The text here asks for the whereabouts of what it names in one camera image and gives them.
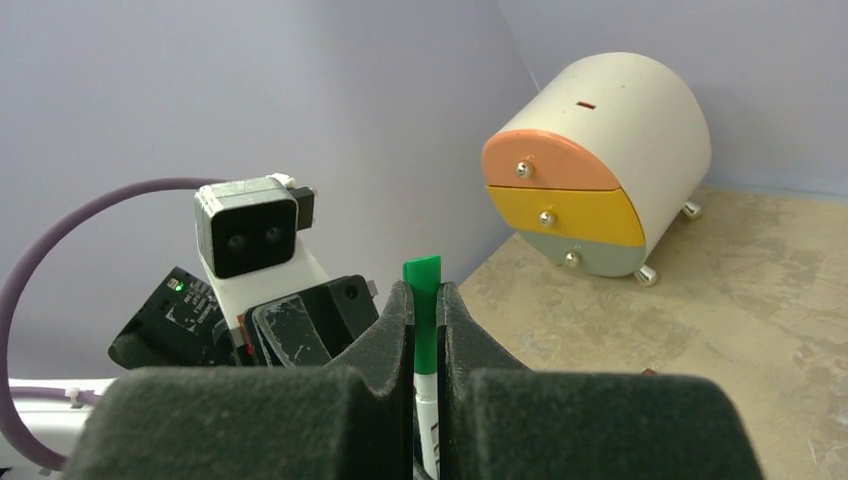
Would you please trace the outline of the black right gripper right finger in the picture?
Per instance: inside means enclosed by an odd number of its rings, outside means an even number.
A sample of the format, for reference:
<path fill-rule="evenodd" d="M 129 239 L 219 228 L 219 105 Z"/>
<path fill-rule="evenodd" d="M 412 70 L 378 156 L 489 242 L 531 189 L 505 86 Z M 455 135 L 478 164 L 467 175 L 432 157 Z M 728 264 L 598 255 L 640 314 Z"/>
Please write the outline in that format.
<path fill-rule="evenodd" d="M 535 371 L 469 314 L 437 301 L 444 479 L 760 479 L 743 422 L 714 382 Z"/>

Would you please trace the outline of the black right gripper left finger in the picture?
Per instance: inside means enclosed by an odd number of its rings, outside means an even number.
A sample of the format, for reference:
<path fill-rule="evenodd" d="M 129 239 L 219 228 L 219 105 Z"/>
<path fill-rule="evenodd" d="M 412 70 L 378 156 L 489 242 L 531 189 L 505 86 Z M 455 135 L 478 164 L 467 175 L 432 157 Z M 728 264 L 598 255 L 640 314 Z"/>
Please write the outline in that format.
<path fill-rule="evenodd" d="M 410 479 L 413 300 L 323 367 L 139 369 L 86 421 L 68 479 Z"/>

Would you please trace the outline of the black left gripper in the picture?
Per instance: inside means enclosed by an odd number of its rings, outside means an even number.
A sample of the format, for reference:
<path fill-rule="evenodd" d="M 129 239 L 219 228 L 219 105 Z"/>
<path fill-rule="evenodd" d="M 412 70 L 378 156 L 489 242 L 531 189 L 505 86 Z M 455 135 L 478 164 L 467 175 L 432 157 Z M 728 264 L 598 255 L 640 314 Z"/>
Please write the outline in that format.
<path fill-rule="evenodd" d="M 233 338 L 235 366 L 322 366 L 340 355 L 379 317 L 375 284 L 338 277 L 248 309 Z"/>

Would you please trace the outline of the white pen magenta end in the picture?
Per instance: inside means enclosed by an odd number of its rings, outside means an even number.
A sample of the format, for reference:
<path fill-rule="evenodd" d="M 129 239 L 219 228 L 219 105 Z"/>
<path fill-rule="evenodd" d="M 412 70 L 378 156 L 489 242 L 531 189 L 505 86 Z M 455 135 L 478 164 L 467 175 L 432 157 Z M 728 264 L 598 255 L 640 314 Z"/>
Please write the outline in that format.
<path fill-rule="evenodd" d="M 437 374 L 414 374 L 416 413 L 422 465 L 432 479 L 439 478 L 439 409 Z"/>

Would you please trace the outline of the green pen cap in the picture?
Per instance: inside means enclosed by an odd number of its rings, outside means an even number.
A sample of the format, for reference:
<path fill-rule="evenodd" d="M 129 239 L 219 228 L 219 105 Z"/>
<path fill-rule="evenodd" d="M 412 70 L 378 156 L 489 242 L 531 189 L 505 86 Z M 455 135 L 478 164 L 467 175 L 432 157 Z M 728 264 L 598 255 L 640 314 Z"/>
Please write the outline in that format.
<path fill-rule="evenodd" d="M 441 286 L 441 256 L 409 260 L 402 270 L 414 304 L 414 372 L 432 375 L 437 366 L 437 296 Z"/>

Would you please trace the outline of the white round drawer cabinet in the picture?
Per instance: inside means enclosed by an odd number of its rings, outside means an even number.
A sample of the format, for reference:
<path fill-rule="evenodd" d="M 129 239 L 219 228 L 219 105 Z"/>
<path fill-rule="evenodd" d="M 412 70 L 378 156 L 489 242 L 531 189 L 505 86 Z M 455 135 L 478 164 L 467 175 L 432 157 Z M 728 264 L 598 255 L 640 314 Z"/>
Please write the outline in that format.
<path fill-rule="evenodd" d="M 648 259 L 712 160 L 693 91 L 650 57 L 608 52 L 565 67 L 483 146 L 504 221 L 550 261 L 587 275 L 657 282 Z"/>

